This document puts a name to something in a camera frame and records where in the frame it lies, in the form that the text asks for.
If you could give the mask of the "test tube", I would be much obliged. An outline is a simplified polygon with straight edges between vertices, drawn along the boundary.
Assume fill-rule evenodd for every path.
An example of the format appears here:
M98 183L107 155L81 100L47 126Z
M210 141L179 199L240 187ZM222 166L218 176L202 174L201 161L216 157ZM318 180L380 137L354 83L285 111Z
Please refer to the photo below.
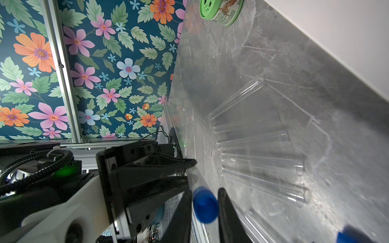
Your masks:
M270 130L270 129L278 129L278 128L282 129L284 127L285 125L279 120L262 119L262 120L251 121L248 123L234 122L234 123L227 123L227 124L213 126L211 128L211 132L214 134L221 134L226 132L234 132L234 131L248 130L248 129L262 131L262 130Z
M283 202L295 204L298 208L302 208L305 204L308 204L311 199L310 191L304 187L290 183L271 181L265 177L245 174L226 166L219 167L217 172L222 177L261 191Z
M217 142L214 146L216 150L241 148L248 145L257 145L263 143L287 142L290 141L286 131L276 131L266 134L255 135L235 140Z
M219 107L214 109L211 113L208 114L207 119L209 121L215 120L221 114L240 103L244 99L248 98L253 93L262 89L266 85L264 78L254 78L251 82L246 84L240 90L238 90L234 95L228 98L224 103L222 103Z
M218 159L227 164L246 166L270 171L295 172L302 176L305 172L304 162L297 159L279 157L261 157L220 153Z
M253 243L287 243L268 222L253 209L243 211L234 205L245 232Z

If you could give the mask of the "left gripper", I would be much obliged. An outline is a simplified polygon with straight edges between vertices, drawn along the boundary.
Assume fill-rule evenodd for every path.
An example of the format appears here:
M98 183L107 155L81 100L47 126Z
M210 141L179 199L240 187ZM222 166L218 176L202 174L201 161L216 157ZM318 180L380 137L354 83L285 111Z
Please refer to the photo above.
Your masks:
M189 189L180 176L197 164L172 144L137 141L100 151L98 176L69 200L29 216L22 243L94 243L109 227L116 242L131 242L170 198Z

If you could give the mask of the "blue stopper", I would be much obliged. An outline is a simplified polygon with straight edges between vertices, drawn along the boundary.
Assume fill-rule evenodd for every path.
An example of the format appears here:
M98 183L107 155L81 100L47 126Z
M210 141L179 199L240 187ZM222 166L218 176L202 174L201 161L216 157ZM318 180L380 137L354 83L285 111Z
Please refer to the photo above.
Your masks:
M193 209L196 218L204 224L212 223L219 215L218 200L208 188L203 186L193 192Z
M345 234L344 232L338 232L336 243L357 243L357 241L353 237Z

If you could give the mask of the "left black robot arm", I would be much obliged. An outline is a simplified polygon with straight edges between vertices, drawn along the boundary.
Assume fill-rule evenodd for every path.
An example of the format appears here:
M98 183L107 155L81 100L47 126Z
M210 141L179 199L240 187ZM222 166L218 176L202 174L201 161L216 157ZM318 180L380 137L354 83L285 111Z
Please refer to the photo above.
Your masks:
M192 195L180 172L196 160L176 156L170 143L139 140L98 152L96 172L75 172L74 161L70 150L53 148L1 173L1 242L97 243L111 228L112 242L129 243L179 194L162 242L190 241Z

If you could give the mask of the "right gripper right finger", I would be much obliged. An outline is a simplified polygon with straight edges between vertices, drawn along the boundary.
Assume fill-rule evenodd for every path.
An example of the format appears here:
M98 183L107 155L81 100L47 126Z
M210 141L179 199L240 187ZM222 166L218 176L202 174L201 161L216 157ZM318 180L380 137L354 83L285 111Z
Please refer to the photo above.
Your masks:
M227 191L218 190L218 228L221 243L251 243Z

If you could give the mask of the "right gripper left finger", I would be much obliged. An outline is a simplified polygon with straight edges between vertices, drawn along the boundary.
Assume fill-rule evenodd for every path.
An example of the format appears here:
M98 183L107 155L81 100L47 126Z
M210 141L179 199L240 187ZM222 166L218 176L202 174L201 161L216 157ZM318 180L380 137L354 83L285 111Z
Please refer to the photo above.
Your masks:
M161 243L189 243L192 218L192 192L184 192L179 205L163 235Z

